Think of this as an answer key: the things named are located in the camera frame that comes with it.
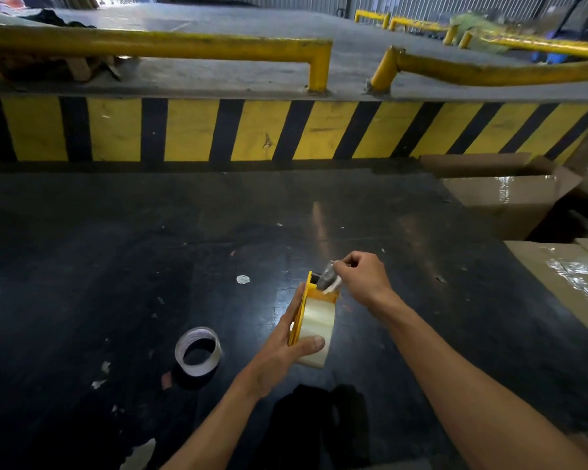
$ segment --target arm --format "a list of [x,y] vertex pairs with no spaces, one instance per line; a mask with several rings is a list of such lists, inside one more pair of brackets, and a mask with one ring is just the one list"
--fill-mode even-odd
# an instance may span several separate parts
[[322,337],[307,337],[288,346],[290,324],[303,291],[301,284],[263,348],[237,375],[220,403],[161,470],[224,469],[259,399],[285,378],[294,361],[324,347]]
[[334,268],[353,297],[387,326],[471,469],[588,470],[588,456],[578,446],[466,361],[392,291],[376,255],[351,252]]

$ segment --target hand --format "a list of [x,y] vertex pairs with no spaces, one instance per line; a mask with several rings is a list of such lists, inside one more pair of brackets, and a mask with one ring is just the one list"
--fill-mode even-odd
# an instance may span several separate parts
[[306,355],[313,355],[325,346],[325,339],[322,337],[306,337],[299,339],[298,343],[288,346],[290,324],[294,321],[294,315],[303,300],[304,292],[305,284],[300,284],[290,306],[282,315],[263,348],[236,378],[236,380],[243,380],[257,399],[267,396],[272,388],[285,378],[294,361]]
[[383,312],[386,305],[406,306],[392,291],[385,267],[376,254],[353,251],[344,259],[334,262],[334,269],[353,298],[381,321],[385,321]]

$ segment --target yellow and black striped wall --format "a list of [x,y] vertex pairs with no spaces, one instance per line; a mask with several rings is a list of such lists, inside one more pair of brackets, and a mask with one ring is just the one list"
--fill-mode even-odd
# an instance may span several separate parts
[[0,162],[212,162],[529,152],[563,163],[588,104],[0,96]]

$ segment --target left hand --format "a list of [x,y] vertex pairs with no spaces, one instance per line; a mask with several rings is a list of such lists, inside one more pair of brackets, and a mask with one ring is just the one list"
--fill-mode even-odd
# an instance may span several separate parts
[[273,387],[285,378],[294,361],[306,355],[313,355],[325,346],[325,339],[322,337],[306,337],[288,346],[290,324],[294,321],[294,315],[303,300],[304,291],[305,284],[300,284],[290,306],[281,316],[264,346],[236,378],[243,381],[257,399],[266,397]]

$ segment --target forearm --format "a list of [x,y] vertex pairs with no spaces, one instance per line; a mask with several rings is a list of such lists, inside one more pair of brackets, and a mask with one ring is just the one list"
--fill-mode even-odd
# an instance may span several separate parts
[[207,419],[161,470],[224,469],[257,400],[244,377],[238,376]]
[[588,457],[539,412],[450,347],[400,298],[379,306],[394,343],[473,470],[588,469]]

